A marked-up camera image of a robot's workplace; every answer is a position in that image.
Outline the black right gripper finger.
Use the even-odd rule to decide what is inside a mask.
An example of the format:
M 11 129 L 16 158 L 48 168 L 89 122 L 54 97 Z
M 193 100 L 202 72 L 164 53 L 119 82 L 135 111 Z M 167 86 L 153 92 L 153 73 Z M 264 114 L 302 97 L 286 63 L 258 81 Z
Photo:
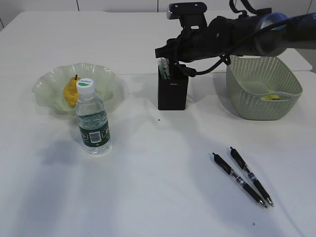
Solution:
M 166 44 L 163 47 L 155 49 L 155 58 L 171 58 L 173 57 L 173 45 Z

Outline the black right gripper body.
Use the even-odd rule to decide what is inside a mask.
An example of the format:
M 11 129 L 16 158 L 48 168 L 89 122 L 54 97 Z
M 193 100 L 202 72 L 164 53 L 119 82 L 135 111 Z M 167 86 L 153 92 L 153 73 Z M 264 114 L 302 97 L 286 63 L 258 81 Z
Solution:
M 255 56 L 254 40 L 240 43 L 257 29 L 257 17 L 229 19 L 217 16 L 209 24 L 204 16 L 178 16 L 183 30 L 166 43 L 167 59 L 193 62 L 225 54 Z

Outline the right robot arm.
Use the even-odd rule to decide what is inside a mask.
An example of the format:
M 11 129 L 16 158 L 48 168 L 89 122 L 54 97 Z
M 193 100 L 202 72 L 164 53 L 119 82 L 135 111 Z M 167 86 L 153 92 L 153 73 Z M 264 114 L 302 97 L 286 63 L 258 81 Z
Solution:
M 189 63 L 229 53 L 237 56 L 268 56 L 282 54 L 287 48 L 315 49 L 316 15 L 300 15 L 281 20 L 284 25 L 263 32 L 241 43 L 247 36 L 259 31 L 261 25 L 270 23 L 273 13 L 262 17 L 243 19 L 214 18 L 208 27 L 184 31 L 183 37 L 171 39 L 165 46 L 155 49 L 157 58 Z

